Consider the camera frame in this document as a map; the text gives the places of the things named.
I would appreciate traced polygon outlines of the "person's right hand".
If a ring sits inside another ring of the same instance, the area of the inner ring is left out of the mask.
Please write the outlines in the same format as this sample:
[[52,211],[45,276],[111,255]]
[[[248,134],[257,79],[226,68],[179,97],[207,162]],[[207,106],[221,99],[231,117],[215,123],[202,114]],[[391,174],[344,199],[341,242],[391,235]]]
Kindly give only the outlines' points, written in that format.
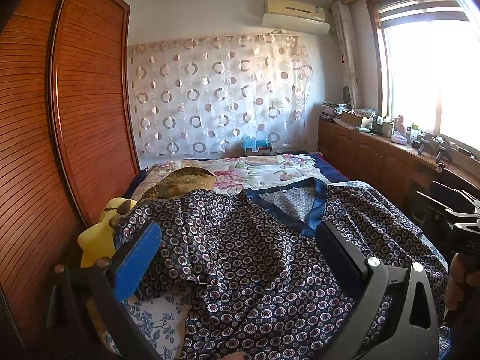
[[449,327],[479,320],[479,258],[455,254],[448,273],[445,306]]

